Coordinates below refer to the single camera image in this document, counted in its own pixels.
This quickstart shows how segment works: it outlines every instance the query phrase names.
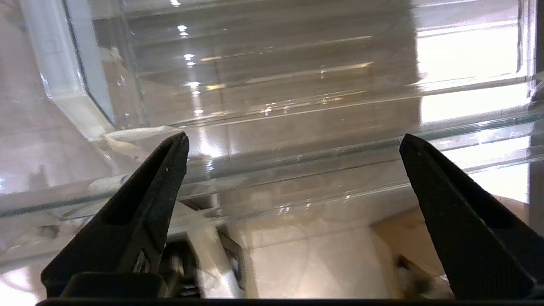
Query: clear glass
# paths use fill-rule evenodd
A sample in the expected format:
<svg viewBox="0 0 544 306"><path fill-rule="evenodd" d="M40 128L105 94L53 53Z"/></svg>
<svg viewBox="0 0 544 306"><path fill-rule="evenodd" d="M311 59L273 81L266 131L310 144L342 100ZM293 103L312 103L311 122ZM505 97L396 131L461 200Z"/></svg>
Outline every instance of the clear glass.
<svg viewBox="0 0 544 306"><path fill-rule="evenodd" d="M404 133L540 201L535 3L1 1L0 293L43 298L47 260L185 131L171 235L226 226L248 297L387 297L368 225L417 205Z"/></svg>

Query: black plastic jaw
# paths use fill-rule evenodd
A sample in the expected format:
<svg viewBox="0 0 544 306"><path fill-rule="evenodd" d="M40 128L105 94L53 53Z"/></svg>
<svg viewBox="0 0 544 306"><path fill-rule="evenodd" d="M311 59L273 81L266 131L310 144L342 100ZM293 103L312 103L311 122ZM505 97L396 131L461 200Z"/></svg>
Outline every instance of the black plastic jaw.
<svg viewBox="0 0 544 306"><path fill-rule="evenodd" d="M188 152L185 133L161 143L43 270L47 297L82 272L157 272Z"/></svg>
<svg viewBox="0 0 544 306"><path fill-rule="evenodd" d="M544 240L428 142L400 154L455 297L541 298Z"/></svg>

